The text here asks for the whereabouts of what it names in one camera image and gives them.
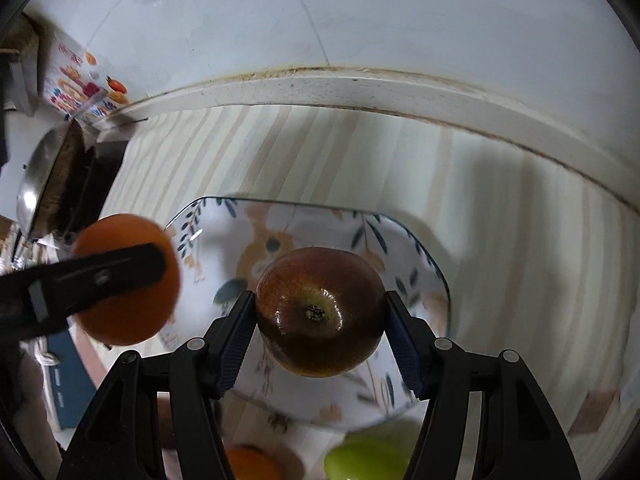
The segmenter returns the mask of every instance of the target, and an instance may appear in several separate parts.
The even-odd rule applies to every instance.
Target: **apple stem cavity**
[[[324,321],[324,311],[315,305],[308,305],[306,308],[306,317],[311,321]]]

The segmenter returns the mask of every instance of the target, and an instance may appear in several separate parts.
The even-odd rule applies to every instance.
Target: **plate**
[[[293,249],[330,247],[359,254],[386,290],[397,290],[413,316],[446,336],[449,289],[415,236],[384,215],[236,198],[206,197],[188,205],[166,228],[180,261],[182,289],[159,332],[173,351],[203,336],[226,316],[238,295],[255,290],[264,269]],[[416,402],[404,385],[386,337],[362,364],[330,378],[284,369],[256,328],[234,391],[305,424],[351,431],[400,415]]]

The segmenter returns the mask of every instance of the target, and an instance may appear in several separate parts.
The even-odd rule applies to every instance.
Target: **dark red apple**
[[[357,254],[308,247],[267,267],[255,309],[268,348],[285,368],[329,377],[376,349],[384,329],[385,287]]]

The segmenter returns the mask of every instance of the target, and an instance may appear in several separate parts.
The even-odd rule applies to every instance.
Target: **white plate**
[[[264,269],[307,246],[352,251],[397,290],[410,312],[447,335],[449,291],[420,242],[394,220],[352,210],[234,198],[202,198],[167,226],[180,260],[182,290],[159,336],[169,351],[202,336],[225,316]],[[404,386],[386,337],[369,359],[330,378],[306,378],[280,366],[255,330],[234,387],[240,396],[293,420],[356,430],[398,416],[419,402]]]

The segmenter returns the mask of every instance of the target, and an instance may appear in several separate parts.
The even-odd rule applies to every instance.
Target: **apple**
[[[401,480],[408,460],[381,440],[350,441],[333,448],[324,458],[327,480]]]
[[[384,330],[385,287],[360,256],[324,247],[296,249],[264,271],[257,323],[274,357],[308,377],[340,374],[376,349]]]

